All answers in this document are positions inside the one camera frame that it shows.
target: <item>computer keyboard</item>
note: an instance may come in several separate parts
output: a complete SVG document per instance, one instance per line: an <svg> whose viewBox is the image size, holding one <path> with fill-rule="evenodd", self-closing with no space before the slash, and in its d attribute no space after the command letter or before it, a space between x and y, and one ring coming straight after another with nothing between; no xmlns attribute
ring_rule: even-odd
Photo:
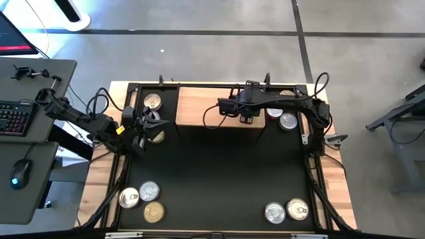
<svg viewBox="0 0 425 239"><path fill-rule="evenodd" d="M0 135L25 136L37 105L0 100Z"/></svg>

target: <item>metal bracket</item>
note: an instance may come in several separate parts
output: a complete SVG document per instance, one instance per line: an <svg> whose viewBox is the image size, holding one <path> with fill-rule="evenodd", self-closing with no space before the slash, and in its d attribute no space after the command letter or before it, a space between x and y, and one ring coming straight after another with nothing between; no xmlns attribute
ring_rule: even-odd
<svg viewBox="0 0 425 239"><path fill-rule="evenodd" d="M301 139L303 140L303 144L308 144L308 134L301 134Z"/></svg>
<svg viewBox="0 0 425 239"><path fill-rule="evenodd" d="M340 134L333 134L333 135L325 135L323 138L325 140L325 143L328 145L335 145L335 146L341 146L341 142L346 139L348 135L340 135Z"/></svg>
<svg viewBox="0 0 425 239"><path fill-rule="evenodd" d="M143 232L109 232L105 234L105 239L141 237L143 237Z"/></svg>
<svg viewBox="0 0 425 239"><path fill-rule="evenodd" d="M297 95L308 96L307 86L305 85L295 85L295 92Z"/></svg>
<svg viewBox="0 0 425 239"><path fill-rule="evenodd" d="M162 75L159 75L159 87L163 87L164 86L164 78L162 77Z"/></svg>
<svg viewBox="0 0 425 239"><path fill-rule="evenodd" d="M266 83L266 89L270 88L271 83L270 83L270 73L267 72L266 77L264 79L264 83Z"/></svg>
<svg viewBox="0 0 425 239"><path fill-rule="evenodd" d="M322 234L291 234L291 239L327 239L327 235L322 235Z"/></svg>

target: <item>silver can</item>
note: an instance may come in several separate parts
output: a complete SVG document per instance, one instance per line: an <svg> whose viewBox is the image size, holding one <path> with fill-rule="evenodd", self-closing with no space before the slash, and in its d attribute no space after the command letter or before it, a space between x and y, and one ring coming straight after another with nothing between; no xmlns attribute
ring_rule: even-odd
<svg viewBox="0 0 425 239"><path fill-rule="evenodd" d="M283 95L283 96L295 96L295 93L293 93L290 90L282 90L282 92L280 92L279 95Z"/></svg>
<svg viewBox="0 0 425 239"><path fill-rule="evenodd" d="M266 111L267 116L273 120L279 118L284 113L281 109L267 109Z"/></svg>
<svg viewBox="0 0 425 239"><path fill-rule="evenodd" d="M295 115L291 113L284 113L280 116L279 126L286 131L290 131L297 127L298 121Z"/></svg>
<svg viewBox="0 0 425 239"><path fill-rule="evenodd" d="M286 205L289 216L295 220L304 220L308 216L308 205L302 199L292 199Z"/></svg>
<svg viewBox="0 0 425 239"><path fill-rule="evenodd" d="M148 139L148 140L149 140L149 142L152 142L152 143L161 143L164 139L165 139L165 132L161 131L161 132L159 132L157 137L155 137L153 140L151 140L151 139Z"/></svg>
<svg viewBox="0 0 425 239"><path fill-rule="evenodd" d="M140 186L139 193L142 200L150 202L159 196L159 187L155 182L147 181Z"/></svg>
<svg viewBox="0 0 425 239"><path fill-rule="evenodd" d="M285 220L285 215L284 207L277 202L267 204L266 209L264 210L264 216L273 224L282 223Z"/></svg>
<svg viewBox="0 0 425 239"><path fill-rule="evenodd" d="M159 110L162 105L161 97L159 97L157 94L147 95L143 103L145 104L145 106L151 108L151 110Z"/></svg>
<svg viewBox="0 0 425 239"><path fill-rule="evenodd" d="M128 187L118 196L118 202L123 208L132 208L139 203L139 192L137 189Z"/></svg>

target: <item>gold can lid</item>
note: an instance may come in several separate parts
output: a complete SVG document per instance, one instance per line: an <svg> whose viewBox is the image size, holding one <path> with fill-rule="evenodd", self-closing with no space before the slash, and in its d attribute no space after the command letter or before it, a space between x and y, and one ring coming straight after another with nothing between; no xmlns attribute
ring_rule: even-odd
<svg viewBox="0 0 425 239"><path fill-rule="evenodd" d="M151 109L157 109L161 106L161 97L157 94L149 94L145 97L143 103Z"/></svg>
<svg viewBox="0 0 425 239"><path fill-rule="evenodd" d="M165 138L165 132L161 131L153 140L148 139L152 143L161 143Z"/></svg>
<svg viewBox="0 0 425 239"><path fill-rule="evenodd" d="M308 216L308 205L302 199L292 199L286 205L290 217L295 220L304 220Z"/></svg>
<svg viewBox="0 0 425 239"><path fill-rule="evenodd" d="M279 95L295 96L295 94L292 91L290 91L290 90L282 90Z"/></svg>
<svg viewBox="0 0 425 239"><path fill-rule="evenodd" d="M159 202L150 202L145 207L143 216L145 217L146 222L156 223L159 222L165 215L165 208Z"/></svg>

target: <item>white cable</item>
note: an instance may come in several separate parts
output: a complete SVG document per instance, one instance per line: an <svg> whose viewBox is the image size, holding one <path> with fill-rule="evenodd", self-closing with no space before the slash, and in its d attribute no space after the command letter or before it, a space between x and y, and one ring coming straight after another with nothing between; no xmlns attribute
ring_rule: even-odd
<svg viewBox="0 0 425 239"><path fill-rule="evenodd" d="M39 17L39 15L35 12L35 10L33 9L33 6L31 6L31 4L29 4L29 2L28 2L28 0L24 0L27 4L28 4L28 6L31 8L31 10L33 10L33 13L35 14L35 16L39 19L39 21L40 21L40 23L41 23L41 25L42 25L42 28L44 29L44 33L46 33L46 37L47 37L47 47L46 47L46 50L45 50L45 54L47 54L47 52L48 52L48 47L49 47L49 45L50 45L50 39L49 39L49 37L48 37L48 33L47 33L47 29L46 29L46 27L45 27L45 25L44 25L44 23L43 23L43 21L41 20L41 18Z"/></svg>

